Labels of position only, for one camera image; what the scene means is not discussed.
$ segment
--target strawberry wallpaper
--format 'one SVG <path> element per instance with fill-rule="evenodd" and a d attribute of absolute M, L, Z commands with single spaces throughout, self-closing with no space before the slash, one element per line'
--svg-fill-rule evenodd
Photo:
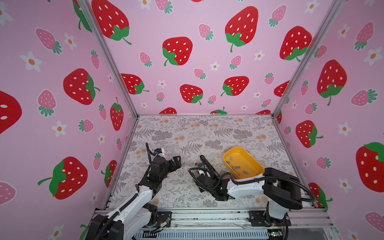
<path fill-rule="evenodd" d="M 88 1 L 139 114 L 270 113 L 332 3 Z"/>
<path fill-rule="evenodd" d="M 1 239 L 83 240 L 102 207 L 134 118 L 90 31 L 76 1 L 0 0 Z"/>
<path fill-rule="evenodd" d="M 282 109 L 280 127 L 342 239 L 384 238 L 383 9 L 346 2 Z"/>

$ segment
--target yellow plastic container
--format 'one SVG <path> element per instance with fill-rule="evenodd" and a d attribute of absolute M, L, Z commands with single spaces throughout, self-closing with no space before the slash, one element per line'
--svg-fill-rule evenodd
<path fill-rule="evenodd" d="M 237 179 L 264 173 L 264 168 L 244 148 L 233 147 L 224 154 L 224 164 Z"/>

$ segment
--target white flower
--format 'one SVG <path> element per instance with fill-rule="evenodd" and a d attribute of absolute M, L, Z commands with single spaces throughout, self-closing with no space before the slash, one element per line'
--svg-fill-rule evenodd
<path fill-rule="evenodd" d="M 263 95 L 262 93 L 260 93 L 260 91 L 258 91 L 257 93 L 254 93 L 253 94 L 254 96 L 254 98 L 259 98 L 261 95 Z"/>
<path fill-rule="evenodd" d="M 382 47 L 379 47 L 376 49 L 376 51 L 373 51 L 372 49 L 368 51 L 368 57 L 366 57 L 363 62 L 368 62 L 370 66 L 372 66 L 376 60 L 380 60 L 383 58 L 383 56 L 380 54 Z"/>
<path fill-rule="evenodd" d="M 158 82 L 159 82 L 158 86 L 161 86 L 162 88 L 164 88 L 164 86 L 166 86 L 165 81 L 158 81 Z"/>
<path fill-rule="evenodd" d="M 305 169 L 308 169 L 310 165 L 307 163 L 307 160 L 303 160 L 303 167 L 305 167 Z"/>
<path fill-rule="evenodd" d="M 152 0 L 139 0 L 141 3 L 141 9 L 148 9 L 149 10 L 149 4 L 151 3 Z"/>
<path fill-rule="evenodd" d="M 365 0 L 364 4 L 369 4 L 369 6 L 372 6 L 375 0 Z"/>
<path fill-rule="evenodd" d="M 347 26 L 347 24 L 344 24 L 343 28 L 337 32 L 339 34 L 337 40 L 339 40 L 340 38 L 345 38 L 350 28 L 351 28 L 350 26 Z"/>
<path fill-rule="evenodd" d="M 64 227 L 64 224 L 61 225 L 60 227 L 56 225 L 53 228 L 53 233 L 49 235 L 48 240 L 56 240 L 58 237 L 61 237 L 63 235 L 63 227 Z"/>
<path fill-rule="evenodd" d="M 104 139 L 105 139 L 105 136 L 103 136 L 103 134 L 100 133 L 100 137 L 97 138 L 97 140 L 99 140 L 99 145 L 101 145 L 102 143 L 105 143 Z"/>
<path fill-rule="evenodd" d="M 217 64 L 217 62 L 214 62 L 213 64 L 211 64 L 211 70 L 215 70 L 217 71 L 217 69 L 220 67 L 219 64 Z"/>
<path fill-rule="evenodd" d="M 53 131 L 56 131 L 56 137 L 61 135 L 65 135 L 65 129 L 67 128 L 66 124 L 61 124 L 60 121 L 57 121 L 56 126 L 51 127 Z"/>
<path fill-rule="evenodd" d="M 90 201 L 92 202 L 92 205 L 98 200 L 98 198 L 97 198 L 98 194 L 99 194 L 98 192 L 93 192 L 93 195 L 90 199 Z"/>
<path fill-rule="evenodd" d="M 292 103 L 292 109 L 296 110 L 296 107 L 297 107 L 297 103 L 296 101 Z"/>
<path fill-rule="evenodd" d="M 342 180 L 339 178 L 339 182 L 339 188 L 344 189 L 344 192 L 348 192 L 348 189 L 352 189 L 352 186 L 348 184 L 348 179 Z"/>
<path fill-rule="evenodd" d="M 260 50 L 260 52 L 255 53 L 255 59 L 254 59 L 254 60 L 259 60 L 259 61 L 261 61 L 261 60 L 262 60 L 262 57 L 264 57 L 264 56 L 265 56 L 265 54 L 263 53 L 262 50 Z"/>
<path fill-rule="evenodd" d="M 309 12 L 310 14 L 312 14 L 313 10 L 319 5 L 320 3 L 318 3 L 317 0 L 312 0 L 311 2 L 307 2 L 307 8 L 305 9 L 304 13 Z"/>
<path fill-rule="evenodd" d="M 40 72 L 40 67 L 39 65 L 42 63 L 41 60 L 36 59 L 35 56 L 31 51 L 28 52 L 28 56 L 25 55 L 20 55 L 22 60 L 26 62 L 25 68 L 27 70 L 31 70 L 32 68 L 35 69 L 37 72 Z"/>
<path fill-rule="evenodd" d="M 344 136 L 348 136 L 348 132 L 352 131 L 352 128 L 348 127 L 348 123 L 344 123 L 344 125 L 339 124 L 339 134 L 344 134 Z"/>
<path fill-rule="evenodd" d="M 108 80 L 109 80 L 110 83 L 113 83 L 113 75 L 112 75 L 112 73 L 108 74 Z"/>
<path fill-rule="evenodd" d="M 349 228 L 347 228 L 348 231 L 348 238 L 350 240 L 359 240 L 358 233 L 357 232 L 352 232 Z"/>
<path fill-rule="evenodd" d="M 6 12 L 5 3 L 0 2 L 0 24 L 4 26 L 5 21 L 13 21 L 13 18 Z"/>
<path fill-rule="evenodd" d="M 66 40 L 64 40 L 65 44 L 68 44 L 73 50 L 73 47 L 77 47 L 77 45 L 73 41 L 73 36 L 68 36 L 68 34 L 64 33 Z"/>

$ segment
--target pink strawberry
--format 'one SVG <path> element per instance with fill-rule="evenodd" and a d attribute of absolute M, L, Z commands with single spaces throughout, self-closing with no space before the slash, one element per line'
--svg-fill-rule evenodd
<path fill-rule="evenodd" d="M 263 102 L 262 108 L 266 108 L 268 105 L 270 105 L 272 102 L 272 99 L 267 99 Z"/>
<path fill-rule="evenodd" d="M 368 44 L 368 40 L 373 36 L 373 22 L 365 24 L 363 29 L 359 32 L 356 37 L 357 42 L 355 42 L 355 50 L 359 51 L 363 49 Z"/>
<path fill-rule="evenodd" d="M 205 38 L 206 41 L 210 41 L 214 37 L 214 32 L 211 31 L 211 27 L 206 24 L 199 25 L 200 37 Z"/>
<path fill-rule="evenodd" d="M 56 100 L 51 91 L 47 89 L 43 90 L 37 98 L 37 103 L 40 105 L 40 107 L 38 107 L 40 114 L 46 118 L 55 113 L 53 109 L 56 107 Z"/>
<path fill-rule="evenodd" d="M 316 164 L 322 169 L 327 169 L 331 167 L 331 161 L 327 157 L 319 157 L 316 160 Z"/>
<path fill-rule="evenodd" d="M 316 52 L 313 54 L 314 58 L 321 58 L 325 52 L 327 52 L 327 46 L 321 45 L 316 49 Z"/>
<path fill-rule="evenodd" d="M 170 14 L 172 12 L 172 3 L 168 0 L 155 0 L 157 8 L 160 11 L 164 11 L 165 14 Z"/>
<path fill-rule="evenodd" d="M 195 73 L 195 77 L 197 78 L 205 79 L 207 77 L 204 71 L 201 69 L 195 68 L 193 72 Z"/>
<path fill-rule="evenodd" d="M 217 99 L 216 95 L 212 95 L 212 96 L 210 96 L 210 97 L 208 98 L 207 103 L 208 103 L 209 105 L 212 105 L 212 104 L 215 103 L 216 99 Z"/>
<path fill-rule="evenodd" d="M 369 89 L 368 91 L 366 90 L 360 90 L 358 93 L 355 94 L 355 96 L 352 97 L 351 103 L 353 105 L 362 107 L 365 106 L 367 103 L 371 104 L 374 101 L 377 100 L 377 96 L 379 94 L 376 93 L 376 90 Z"/>
<path fill-rule="evenodd" d="M 52 33 L 41 28 L 36 28 L 35 33 L 46 49 L 52 50 L 52 52 L 57 55 L 60 55 L 63 52 L 59 41 L 55 41 L 55 37 Z"/>
<path fill-rule="evenodd" d="M 272 18 L 269 19 L 269 26 L 271 28 L 274 28 L 276 25 L 278 25 L 279 22 L 283 20 L 286 11 L 286 5 L 281 5 L 280 7 L 276 8 L 276 10 L 272 13 Z"/>
<path fill-rule="evenodd" d="M 291 133 L 291 127 L 290 126 L 286 126 L 285 129 L 284 129 L 284 133 L 286 135 L 290 134 Z"/>
<path fill-rule="evenodd" d="M 163 92 L 159 92 L 159 93 L 156 94 L 156 100 L 157 100 L 158 102 L 162 102 L 162 101 L 164 101 L 164 98 L 165 98 L 165 96 L 164 96 L 164 93 L 163 93 Z"/>
<path fill-rule="evenodd" d="M 100 61 L 98 59 L 98 55 L 97 55 L 95 49 L 91 50 L 91 61 L 92 61 L 93 65 L 95 66 L 95 68 L 99 69 Z"/>
<path fill-rule="evenodd" d="M 0 206 L 14 199 L 17 190 L 11 184 L 0 181 Z"/>
<path fill-rule="evenodd" d="M 316 103 L 308 104 L 308 106 L 305 108 L 305 113 L 312 114 L 313 112 L 316 112 L 316 109 L 317 109 Z"/>
<path fill-rule="evenodd" d="M 304 80 L 303 85 L 301 86 L 301 95 L 304 96 L 308 91 L 308 80 Z"/>
<path fill-rule="evenodd" d="M 121 142 L 121 139 L 120 139 L 120 138 L 118 138 L 118 139 L 116 140 L 116 144 L 118 145 L 118 150 L 121 151 L 122 142 Z"/>
<path fill-rule="evenodd" d="M 81 120 L 79 122 L 78 127 L 79 127 L 79 130 L 82 132 L 90 132 L 93 129 L 93 123 L 88 119 Z"/>
<path fill-rule="evenodd" d="M 97 152 L 94 157 L 95 159 L 93 160 L 93 169 L 97 171 L 101 165 L 101 153 Z"/>
<path fill-rule="evenodd" d="M 268 73 L 267 75 L 265 75 L 264 82 L 266 84 L 270 85 L 273 83 L 274 79 L 275 79 L 275 77 L 273 76 L 273 73 Z"/>
<path fill-rule="evenodd" d="M 104 105 L 100 103 L 99 105 L 100 117 L 103 120 L 107 120 L 107 109 L 104 108 Z"/>
<path fill-rule="evenodd" d="M 146 54 L 145 52 L 141 52 L 140 53 L 140 61 L 144 64 L 144 66 L 146 67 L 151 67 L 152 66 L 152 62 L 151 62 L 151 58 L 150 56 L 148 56 L 148 54 Z"/>
<path fill-rule="evenodd" d="M 236 57 L 232 58 L 231 64 L 229 64 L 229 68 L 231 70 L 235 70 L 238 65 L 241 63 L 241 56 L 237 55 Z"/>
<path fill-rule="evenodd" d="M 365 215 L 365 220 L 367 220 L 372 227 L 376 228 L 380 232 L 384 232 L 384 216 L 381 216 L 377 212 L 369 212 Z"/>

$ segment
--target red strawberry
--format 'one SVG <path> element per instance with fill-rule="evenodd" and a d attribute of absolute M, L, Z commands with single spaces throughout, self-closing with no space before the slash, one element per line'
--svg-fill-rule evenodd
<path fill-rule="evenodd" d="M 301 86 L 301 95 L 304 96 L 308 91 L 308 80 L 304 80 L 303 85 Z"/>
<path fill-rule="evenodd" d="M 0 181 L 0 206 L 16 197 L 17 190 L 10 183 Z"/>
<path fill-rule="evenodd" d="M 159 112 L 159 114 L 177 114 L 174 108 L 166 108 L 163 111 Z"/>
<path fill-rule="evenodd" d="M 94 87 L 93 79 L 82 68 L 76 69 L 64 78 L 65 93 L 81 104 L 89 105 L 93 102 L 98 88 Z"/>
<path fill-rule="evenodd" d="M 321 45 L 313 54 L 314 58 L 321 58 L 327 52 L 327 46 Z"/>
<path fill-rule="evenodd" d="M 205 79 L 207 77 L 204 71 L 201 69 L 195 68 L 193 72 L 195 73 L 195 77 L 197 78 Z"/>
<path fill-rule="evenodd" d="M 377 212 L 369 212 L 365 215 L 365 220 L 380 232 L 384 232 L 384 216 Z"/>
<path fill-rule="evenodd" d="M 162 102 L 162 101 L 164 101 L 164 98 L 165 98 L 165 96 L 164 96 L 164 93 L 163 93 L 163 92 L 158 92 L 158 93 L 156 94 L 156 100 L 157 100 L 158 102 Z"/>
<path fill-rule="evenodd" d="M 266 108 L 268 105 L 270 105 L 272 102 L 272 99 L 267 99 L 263 102 L 263 104 L 261 105 L 262 108 Z"/>
<path fill-rule="evenodd" d="M 55 41 L 55 37 L 52 33 L 41 28 L 36 28 L 35 33 L 46 49 L 52 50 L 52 52 L 57 55 L 60 55 L 63 52 L 59 41 Z"/>
<path fill-rule="evenodd" d="M 37 97 L 37 103 L 40 105 L 40 107 L 38 107 L 40 114 L 46 118 L 55 113 L 53 109 L 56 107 L 56 100 L 51 91 L 47 89 L 43 90 Z"/>
<path fill-rule="evenodd" d="M 285 133 L 286 135 L 290 134 L 290 133 L 291 133 L 291 127 L 290 127 L 290 126 L 286 126 L 286 127 L 284 128 L 284 133 Z"/>
<path fill-rule="evenodd" d="M 144 90 L 144 82 L 138 76 L 124 73 L 122 73 L 121 76 L 129 93 L 135 95 L 142 91 L 149 92 L 149 90 Z"/>
<path fill-rule="evenodd" d="M 184 65 L 191 55 L 192 42 L 185 36 L 177 38 L 168 38 L 163 42 L 163 55 L 167 59 L 164 62 L 166 66 L 167 61 L 172 65 Z"/>
<path fill-rule="evenodd" d="M 212 111 L 211 114 L 227 114 L 227 112 L 224 112 L 224 108 L 225 107 L 223 107 L 223 110 L 219 109 L 219 110 Z"/>
<path fill-rule="evenodd" d="M 319 157 L 316 160 L 316 164 L 322 169 L 327 169 L 331 167 L 331 161 L 327 157 Z"/>
<path fill-rule="evenodd" d="M 268 85 L 272 84 L 274 81 L 275 77 L 273 76 L 273 73 L 268 73 L 265 75 L 264 82 Z"/>
<path fill-rule="evenodd" d="M 277 122 L 280 124 L 282 119 L 283 119 L 283 114 L 282 114 L 281 111 L 280 111 L 279 114 L 278 114 L 277 117 L 276 117 L 276 120 L 277 120 Z"/>
<path fill-rule="evenodd" d="M 118 131 L 121 128 L 122 120 L 124 118 L 124 112 L 120 104 L 118 104 L 118 98 L 116 97 L 116 103 L 112 104 L 109 111 L 113 128 Z"/>
<path fill-rule="evenodd" d="M 237 55 L 236 57 L 232 58 L 231 64 L 229 64 L 229 68 L 231 70 L 235 70 L 237 66 L 239 66 L 241 63 L 241 56 Z"/>
<path fill-rule="evenodd" d="M 332 202 L 333 199 L 331 198 L 330 200 L 327 200 L 327 198 L 325 197 L 325 193 L 323 192 L 323 190 L 319 187 L 319 185 L 317 185 L 316 183 L 314 182 L 311 182 L 310 184 L 308 184 L 308 186 L 310 187 L 310 190 L 311 192 L 315 195 L 316 197 L 316 203 L 317 203 L 317 206 L 319 208 L 322 208 L 324 207 L 326 211 L 328 211 L 328 204 L 327 202 Z"/>
<path fill-rule="evenodd" d="M 375 192 L 384 192 L 384 145 L 371 142 L 359 148 L 356 164 L 363 184 Z"/>
<path fill-rule="evenodd" d="M 52 179 L 49 190 L 56 199 L 66 199 L 74 194 L 87 181 L 88 171 L 79 160 L 66 157 L 53 169 L 53 177 L 43 179 L 37 183 Z"/>
<path fill-rule="evenodd" d="M 95 154 L 95 159 L 93 160 L 93 168 L 97 171 L 101 165 L 101 153 L 97 152 Z"/>
<path fill-rule="evenodd" d="M 211 27 L 206 24 L 199 25 L 200 37 L 205 38 L 206 41 L 210 41 L 214 37 L 214 32 L 211 31 Z"/>
<path fill-rule="evenodd" d="M 146 67 L 151 67 L 152 66 L 152 62 L 151 62 L 151 57 L 146 54 L 145 52 L 141 52 L 140 53 L 140 61 L 144 64 L 144 66 Z"/>
<path fill-rule="evenodd" d="M 255 113 L 255 114 L 271 114 L 271 110 L 263 110 L 263 111 L 260 111 L 258 113 Z"/>
<path fill-rule="evenodd" d="M 207 103 L 208 103 L 209 105 L 212 105 L 212 104 L 215 103 L 216 99 L 217 99 L 216 95 L 212 95 L 212 96 L 210 96 L 210 97 L 208 98 Z"/>
<path fill-rule="evenodd" d="M 79 130 L 82 132 L 90 132 L 93 129 L 93 123 L 88 119 L 81 120 L 78 126 Z"/>
<path fill-rule="evenodd" d="M 282 97 L 282 96 L 283 96 L 283 93 L 284 93 L 284 91 L 285 91 L 285 89 L 286 89 L 287 86 L 288 86 L 288 83 L 289 83 L 289 81 L 287 81 L 287 82 L 285 82 L 285 83 L 283 83 L 283 84 L 277 86 L 277 87 L 275 88 L 275 90 L 273 91 L 273 93 L 274 93 L 276 96 L 278 96 L 278 97 Z"/>
<path fill-rule="evenodd" d="M 91 61 L 92 61 L 93 65 L 95 66 L 95 68 L 99 69 L 100 61 L 98 59 L 98 55 L 97 55 L 95 49 L 91 50 Z"/>
<path fill-rule="evenodd" d="M 80 18 L 79 29 L 80 29 L 80 23 L 82 22 L 83 26 L 85 27 L 85 29 L 87 29 L 88 31 L 92 32 L 91 27 L 89 26 L 87 20 L 84 17 L 83 11 L 81 10 L 81 8 L 79 6 L 79 3 L 77 2 L 77 0 L 72 0 L 72 2 L 73 2 L 74 11 L 75 11 L 76 15 Z"/>
<path fill-rule="evenodd" d="M 236 14 L 225 26 L 227 41 L 240 47 L 249 43 L 256 33 L 259 12 L 257 8 L 249 6 Z"/>
<path fill-rule="evenodd" d="M 297 59 L 303 55 L 312 41 L 312 35 L 302 26 L 296 26 L 285 35 L 280 49 L 280 58 L 284 60 Z"/>
<path fill-rule="evenodd" d="M 203 90 L 199 87 L 192 85 L 184 84 L 180 87 L 180 93 L 183 97 L 183 100 L 187 103 L 197 103 L 203 98 Z"/>
<path fill-rule="evenodd" d="M 107 168 L 105 169 L 105 173 L 103 173 L 103 171 L 101 170 L 101 173 L 104 174 L 104 183 L 105 183 L 105 186 L 109 187 L 109 184 L 111 183 L 111 180 L 112 180 L 112 177 L 113 177 L 113 174 L 115 172 L 115 169 L 116 169 L 116 165 L 117 165 L 117 162 L 115 160 L 112 160 Z"/>
<path fill-rule="evenodd" d="M 316 109 L 317 109 L 316 103 L 308 104 L 308 106 L 305 108 L 305 113 L 312 114 L 313 112 L 316 112 Z"/>
<path fill-rule="evenodd" d="M 220 95 L 237 96 L 244 91 L 249 83 L 249 78 L 245 76 L 227 78 L 223 84 L 224 92 Z"/>
<path fill-rule="evenodd" d="M 296 126 L 296 135 L 306 148 L 312 147 L 316 143 L 316 138 L 323 138 L 323 136 L 317 137 L 317 128 L 310 120 Z"/>
<path fill-rule="evenodd" d="M 107 109 L 104 108 L 104 105 L 100 103 L 99 105 L 100 117 L 103 120 L 107 120 Z"/>
<path fill-rule="evenodd" d="M 323 98 L 329 98 L 329 106 L 332 96 L 339 94 L 346 82 L 347 73 L 340 63 L 336 60 L 328 61 L 324 65 L 317 82 L 317 92 Z"/>
<path fill-rule="evenodd" d="M 369 89 L 367 90 L 360 90 L 358 93 L 355 94 L 355 96 L 352 97 L 351 103 L 353 105 L 362 107 L 365 106 L 367 103 L 371 104 L 374 101 L 377 100 L 377 96 L 379 94 L 376 93 L 376 90 Z"/>
<path fill-rule="evenodd" d="M 14 125 L 22 116 L 22 108 L 11 95 L 0 91 L 0 134 Z"/>
<path fill-rule="evenodd" d="M 124 13 L 107 0 L 92 0 L 92 10 L 103 35 L 120 41 L 129 35 L 129 22 Z"/>
<path fill-rule="evenodd" d="M 164 11 L 165 14 L 170 14 L 172 12 L 172 3 L 168 0 L 155 0 L 157 8 L 160 11 Z"/>
<path fill-rule="evenodd" d="M 279 22 L 283 20 L 286 11 L 286 5 L 281 5 L 280 7 L 276 8 L 276 10 L 272 13 L 272 18 L 269 19 L 269 26 L 274 28 L 276 25 L 278 25 Z"/>
<path fill-rule="evenodd" d="M 357 42 L 355 43 L 355 50 L 359 51 L 368 44 L 368 40 L 373 36 L 373 22 L 365 24 L 363 29 L 359 32 L 356 37 Z"/>
<path fill-rule="evenodd" d="M 121 139 L 120 139 L 120 138 L 118 138 L 118 139 L 116 140 L 116 144 L 118 145 L 118 150 L 121 151 L 122 142 L 121 142 Z"/>

